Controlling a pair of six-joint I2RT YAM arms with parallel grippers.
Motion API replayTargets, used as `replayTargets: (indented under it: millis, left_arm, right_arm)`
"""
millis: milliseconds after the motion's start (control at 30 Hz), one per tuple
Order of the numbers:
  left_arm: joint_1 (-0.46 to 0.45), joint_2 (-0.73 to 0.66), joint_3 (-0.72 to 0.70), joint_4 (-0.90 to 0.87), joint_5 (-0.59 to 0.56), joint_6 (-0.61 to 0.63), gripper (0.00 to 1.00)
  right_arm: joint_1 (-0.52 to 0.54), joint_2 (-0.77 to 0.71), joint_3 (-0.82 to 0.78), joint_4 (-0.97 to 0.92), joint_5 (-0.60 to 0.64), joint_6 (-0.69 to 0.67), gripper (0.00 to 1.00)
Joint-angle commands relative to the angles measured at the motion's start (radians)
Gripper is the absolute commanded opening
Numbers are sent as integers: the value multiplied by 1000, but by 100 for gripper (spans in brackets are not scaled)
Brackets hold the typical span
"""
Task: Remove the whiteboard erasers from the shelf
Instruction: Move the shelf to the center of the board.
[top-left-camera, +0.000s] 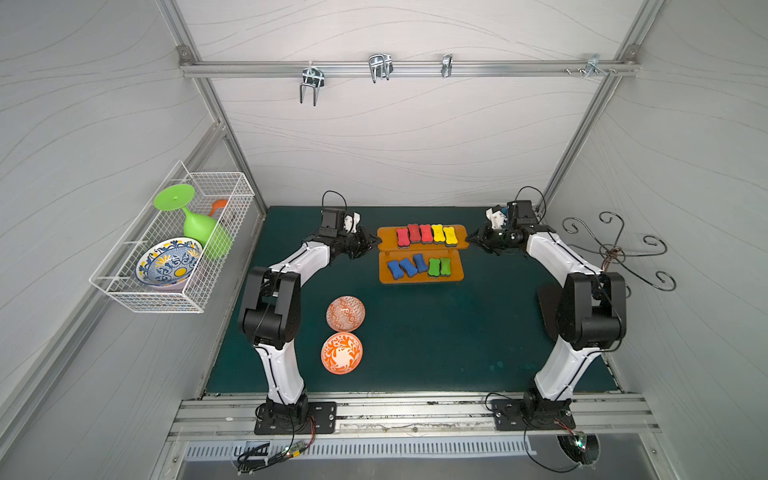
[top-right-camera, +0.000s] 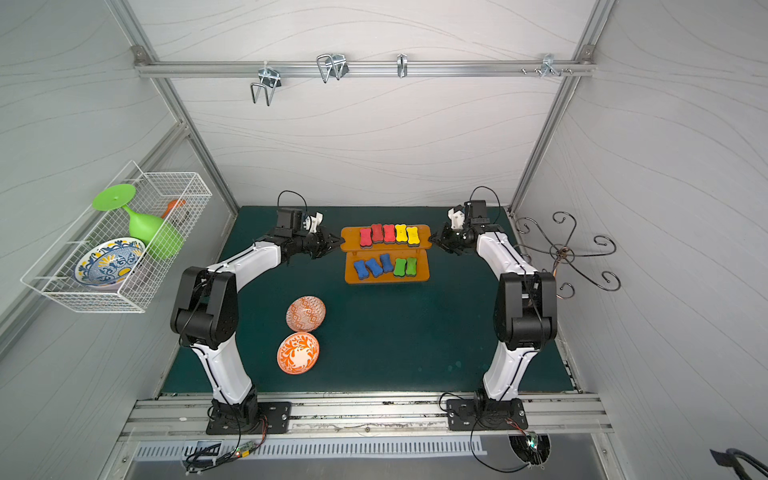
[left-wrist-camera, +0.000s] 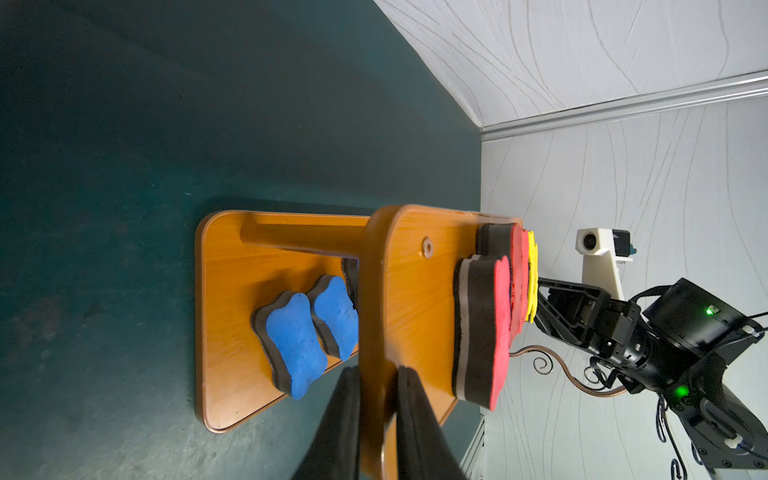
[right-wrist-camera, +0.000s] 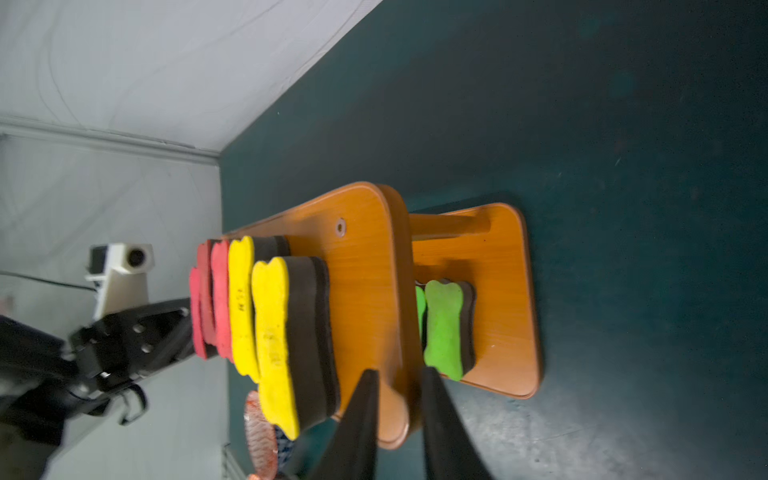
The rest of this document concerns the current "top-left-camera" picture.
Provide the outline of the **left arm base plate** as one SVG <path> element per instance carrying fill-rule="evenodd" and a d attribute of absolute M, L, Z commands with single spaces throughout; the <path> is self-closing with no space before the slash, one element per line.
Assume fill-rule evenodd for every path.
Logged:
<path fill-rule="evenodd" d="M 336 402 L 301 400 L 285 406 L 267 400 L 255 410 L 255 435 L 332 434 L 336 430 Z"/>

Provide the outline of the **red eraser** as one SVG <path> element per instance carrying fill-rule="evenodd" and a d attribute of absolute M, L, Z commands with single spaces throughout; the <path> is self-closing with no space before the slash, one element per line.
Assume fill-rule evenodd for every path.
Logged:
<path fill-rule="evenodd" d="M 421 224 L 419 230 L 421 242 L 423 244 L 432 244 L 434 242 L 432 228 L 429 224 Z"/>
<path fill-rule="evenodd" d="M 411 244 L 417 244 L 422 242 L 421 229 L 418 224 L 409 224 L 407 226 L 408 237 Z"/>
<path fill-rule="evenodd" d="M 397 246 L 399 248 L 409 248 L 411 241 L 410 241 L 410 234 L 409 230 L 407 228 L 397 228 L 396 229 L 396 238 L 397 238 Z"/>

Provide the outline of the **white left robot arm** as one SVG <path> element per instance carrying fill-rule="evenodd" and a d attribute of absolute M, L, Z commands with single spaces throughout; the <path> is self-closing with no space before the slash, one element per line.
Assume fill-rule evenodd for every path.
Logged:
<path fill-rule="evenodd" d="M 294 340 L 301 314 L 301 287 L 340 255 L 359 258 L 378 244 L 355 211 L 324 207 L 320 225 L 287 258 L 247 275 L 238 316 L 240 330 L 257 352 L 268 385 L 266 413 L 306 420 L 309 401 Z"/>

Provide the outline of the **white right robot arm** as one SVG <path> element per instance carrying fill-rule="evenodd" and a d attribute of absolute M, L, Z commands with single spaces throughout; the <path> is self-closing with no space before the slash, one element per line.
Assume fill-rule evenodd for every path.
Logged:
<path fill-rule="evenodd" d="M 543 225 L 529 200 L 486 210 L 486 223 L 468 240 L 488 253 L 519 247 L 557 280 L 556 341 L 533 387 L 523 400 L 524 418 L 553 418 L 568 410 L 573 393 L 591 363 L 626 334 L 625 280 L 605 273 Z"/>

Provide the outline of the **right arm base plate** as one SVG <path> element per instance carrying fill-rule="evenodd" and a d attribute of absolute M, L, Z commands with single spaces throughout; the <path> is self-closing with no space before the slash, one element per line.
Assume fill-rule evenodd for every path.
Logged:
<path fill-rule="evenodd" d="M 567 431 L 576 423 L 570 400 L 493 399 L 489 403 L 497 431 Z"/>

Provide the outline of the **yellow eraser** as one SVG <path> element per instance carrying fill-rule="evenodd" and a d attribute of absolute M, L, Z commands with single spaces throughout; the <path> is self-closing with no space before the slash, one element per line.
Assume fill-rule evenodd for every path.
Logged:
<path fill-rule="evenodd" d="M 444 226 L 443 234 L 444 234 L 444 243 L 446 246 L 456 247 L 458 245 L 459 241 L 456 234 L 456 229 L 453 226 Z"/>
<path fill-rule="evenodd" d="M 444 244 L 446 242 L 446 236 L 444 232 L 444 226 L 442 224 L 432 224 L 432 238 L 436 244 Z"/>

